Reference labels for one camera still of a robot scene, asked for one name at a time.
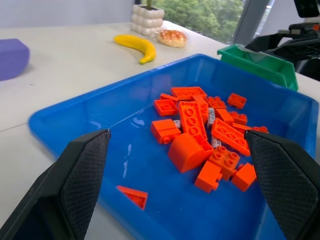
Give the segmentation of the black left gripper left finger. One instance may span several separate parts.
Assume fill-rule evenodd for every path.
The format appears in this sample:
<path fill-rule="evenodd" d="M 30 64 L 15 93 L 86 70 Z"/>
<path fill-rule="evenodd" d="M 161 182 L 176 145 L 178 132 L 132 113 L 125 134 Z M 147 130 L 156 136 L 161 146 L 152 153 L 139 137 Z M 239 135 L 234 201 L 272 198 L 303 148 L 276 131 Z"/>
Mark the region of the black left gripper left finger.
<path fill-rule="evenodd" d="M 84 240 L 103 181 L 109 129 L 68 143 L 0 228 L 0 240 Z"/>

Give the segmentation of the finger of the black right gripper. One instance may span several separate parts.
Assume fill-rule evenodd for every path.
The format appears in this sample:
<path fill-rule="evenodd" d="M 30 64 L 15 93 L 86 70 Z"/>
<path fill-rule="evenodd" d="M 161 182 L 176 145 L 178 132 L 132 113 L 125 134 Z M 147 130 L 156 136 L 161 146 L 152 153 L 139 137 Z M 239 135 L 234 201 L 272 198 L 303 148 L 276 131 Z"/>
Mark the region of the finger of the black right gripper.
<path fill-rule="evenodd" d="M 284 46 L 270 49 L 272 55 L 290 62 L 320 58 L 320 46 Z"/>
<path fill-rule="evenodd" d="M 284 37 L 281 33 L 262 35 L 254 38 L 245 48 L 254 52 L 264 52 L 275 49 Z"/>

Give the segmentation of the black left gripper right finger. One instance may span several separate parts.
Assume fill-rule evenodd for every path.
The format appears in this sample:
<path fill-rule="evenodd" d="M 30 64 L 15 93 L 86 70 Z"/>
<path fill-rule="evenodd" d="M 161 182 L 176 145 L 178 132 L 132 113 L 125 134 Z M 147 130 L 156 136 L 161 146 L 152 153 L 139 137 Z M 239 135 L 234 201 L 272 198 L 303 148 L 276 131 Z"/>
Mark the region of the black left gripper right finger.
<path fill-rule="evenodd" d="M 320 165 L 296 142 L 244 134 L 261 192 L 287 240 L 320 240 Z"/>

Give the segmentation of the green plastic bin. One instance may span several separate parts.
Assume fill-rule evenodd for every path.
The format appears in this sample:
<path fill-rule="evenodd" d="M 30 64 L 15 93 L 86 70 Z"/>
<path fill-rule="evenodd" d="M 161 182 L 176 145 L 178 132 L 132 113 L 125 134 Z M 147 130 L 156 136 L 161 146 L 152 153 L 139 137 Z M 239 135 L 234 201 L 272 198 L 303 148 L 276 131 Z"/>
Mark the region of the green plastic bin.
<path fill-rule="evenodd" d="M 299 89 L 293 63 L 263 52 L 255 52 L 241 44 L 229 45 L 217 51 L 222 62 L 264 78 L 276 85 Z"/>

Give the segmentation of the orange 2x2 plastic building brick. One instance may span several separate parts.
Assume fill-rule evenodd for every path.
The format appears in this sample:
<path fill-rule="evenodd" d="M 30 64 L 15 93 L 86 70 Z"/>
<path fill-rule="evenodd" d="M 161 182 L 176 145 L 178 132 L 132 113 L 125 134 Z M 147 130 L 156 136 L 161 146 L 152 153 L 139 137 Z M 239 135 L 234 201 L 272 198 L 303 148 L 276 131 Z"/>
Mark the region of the orange 2x2 plastic building brick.
<path fill-rule="evenodd" d="M 240 160 L 240 156 L 236 152 L 229 151 L 226 147 L 219 145 L 214 149 L 208 160 L 220 167 L 222 179 L 228 181 Z"/>

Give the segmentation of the lone orange wedge brick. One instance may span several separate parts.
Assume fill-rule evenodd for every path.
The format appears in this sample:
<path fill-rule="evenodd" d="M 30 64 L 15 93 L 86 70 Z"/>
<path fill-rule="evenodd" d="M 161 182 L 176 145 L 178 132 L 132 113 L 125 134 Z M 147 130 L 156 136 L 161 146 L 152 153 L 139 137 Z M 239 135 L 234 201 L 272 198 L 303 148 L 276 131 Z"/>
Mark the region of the lone orange wedge brick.
<path fill-rule="evenodd" d="M 117 185 L 117 190 L 123 193 L 128 199 L 136 204 L 141 210 L 145 210 L 149 194 L 137 189 Z"/>

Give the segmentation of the blue plastic tray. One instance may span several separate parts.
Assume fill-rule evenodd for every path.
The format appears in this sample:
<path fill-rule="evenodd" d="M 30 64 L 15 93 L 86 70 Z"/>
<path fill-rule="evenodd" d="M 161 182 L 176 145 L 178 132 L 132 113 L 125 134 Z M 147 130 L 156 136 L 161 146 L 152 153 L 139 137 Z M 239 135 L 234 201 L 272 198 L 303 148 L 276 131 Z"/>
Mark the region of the blue plastic tray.
<path fill-rule="evenodd" d="M 159 144 L 151 122 L 154 101 L 172 87 L 201 87 L 225 101 L 247 98 L 242 113 L 252 127 L 290 139 L 316 154 L 319 104 L 204 54 L 160 66 L 35 112 L 31 132 L 59 157 L 75 138 L 110 129 L 99 203 L 144 240 L 286 240 L 259 185 L 242 192 L 230 181 L 206 193 L 195 186 L 199 168 L 179 173 Z M 148 193 L 144 210 L 116 186 Z"/>

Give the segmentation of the bread bun in plastic wrap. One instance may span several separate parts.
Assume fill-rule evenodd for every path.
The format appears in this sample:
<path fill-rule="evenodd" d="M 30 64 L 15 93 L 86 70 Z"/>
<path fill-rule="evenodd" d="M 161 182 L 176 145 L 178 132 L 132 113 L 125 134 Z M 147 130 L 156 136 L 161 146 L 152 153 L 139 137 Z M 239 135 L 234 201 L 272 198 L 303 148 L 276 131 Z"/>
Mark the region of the bread bun in plastic wrap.
<path fill-rule="evenodd" d="M 187 44 L 187 36 L 179 30 L 164 29 L 157 35 L 157 40 L 169 47 L 183 48 Z"/>

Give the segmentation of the orange curved plastic building brick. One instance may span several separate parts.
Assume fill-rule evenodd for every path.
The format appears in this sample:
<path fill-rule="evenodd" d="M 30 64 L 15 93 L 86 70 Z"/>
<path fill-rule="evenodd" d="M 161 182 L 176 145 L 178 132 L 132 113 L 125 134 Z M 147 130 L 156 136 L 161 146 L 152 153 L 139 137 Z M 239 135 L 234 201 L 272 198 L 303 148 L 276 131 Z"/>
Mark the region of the orange curved plastic building brick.
<path fill-rule="evenodd" d="M 196 142 L 194 135 L 183 133 L 173 140 L 168 157 L 180 173 L 185 173 L 199 167 L 212 153 L 213 151 L 205 152 Z"/>

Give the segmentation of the upside-down orange 2x4 plastic brick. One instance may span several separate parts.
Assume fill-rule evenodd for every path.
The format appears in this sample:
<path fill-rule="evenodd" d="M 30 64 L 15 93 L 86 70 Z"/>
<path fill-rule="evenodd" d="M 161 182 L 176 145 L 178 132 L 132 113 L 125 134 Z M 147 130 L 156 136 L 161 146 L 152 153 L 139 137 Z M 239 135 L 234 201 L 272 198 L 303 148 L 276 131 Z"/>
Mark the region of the upside-down orange 2x4 plastic brick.
<path fill-rule="evenodd" d="M 201 135 L 205 140 L 208 139 L 199 105 L 195 101 L 180 101 L 178 111 L 184 133 L 191 136 Z"/>

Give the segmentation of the white bubble plant pot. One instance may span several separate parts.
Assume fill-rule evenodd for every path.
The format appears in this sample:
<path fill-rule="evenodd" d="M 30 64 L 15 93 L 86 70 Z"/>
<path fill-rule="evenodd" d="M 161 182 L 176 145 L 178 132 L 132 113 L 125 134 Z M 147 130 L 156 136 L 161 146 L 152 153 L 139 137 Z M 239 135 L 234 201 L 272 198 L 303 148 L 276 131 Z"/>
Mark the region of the white bubble plant pot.
<path fill-rule="evenodd" d="M 149 10 L 146 5 L 134 4 L 130 28 L 136 33 L 149 37 L 162 27 L 164 15 L 163 9 L 152 6 Z"/>

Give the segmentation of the yellow banana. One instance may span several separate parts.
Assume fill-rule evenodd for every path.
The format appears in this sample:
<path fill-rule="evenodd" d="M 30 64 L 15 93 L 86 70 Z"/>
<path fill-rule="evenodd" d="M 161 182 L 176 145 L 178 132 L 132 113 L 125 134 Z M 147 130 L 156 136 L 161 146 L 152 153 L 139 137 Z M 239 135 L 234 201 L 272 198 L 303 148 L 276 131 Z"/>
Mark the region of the yellow banana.
<path fill-rule="evenodd" d="M 118 45 L 132 48 L 143 53 L 143 57 L 139 60 L 139 64 L 141 65 L 152 62 L 156 58 L 156 47 L 147 39 L 131 34 L 120 34 L 115 36 L 113 41 Z"/>

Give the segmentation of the purple foam block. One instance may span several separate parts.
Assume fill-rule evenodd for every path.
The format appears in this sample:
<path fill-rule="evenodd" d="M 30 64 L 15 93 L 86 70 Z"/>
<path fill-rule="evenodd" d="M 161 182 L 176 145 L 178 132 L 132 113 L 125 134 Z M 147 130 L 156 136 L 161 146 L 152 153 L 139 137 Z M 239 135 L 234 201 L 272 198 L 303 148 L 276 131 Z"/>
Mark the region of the purple foam block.
<path fill-rule="evenodd" d="M 30 60 L 30 49 L 19 39 L 0 39 L 0 81 L 22 74 Z"/>

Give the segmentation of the grey window frame post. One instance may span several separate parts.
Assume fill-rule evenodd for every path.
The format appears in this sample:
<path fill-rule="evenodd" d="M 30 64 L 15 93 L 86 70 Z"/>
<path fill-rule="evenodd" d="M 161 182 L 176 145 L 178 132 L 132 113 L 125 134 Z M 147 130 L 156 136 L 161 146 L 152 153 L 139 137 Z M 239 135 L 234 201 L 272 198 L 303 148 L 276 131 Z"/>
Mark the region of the grey window frame post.
<path fill-rule="evenodd" d="M 253 38 L 270 0 L 245 0 L 232 44 L 247 45 Z"/>

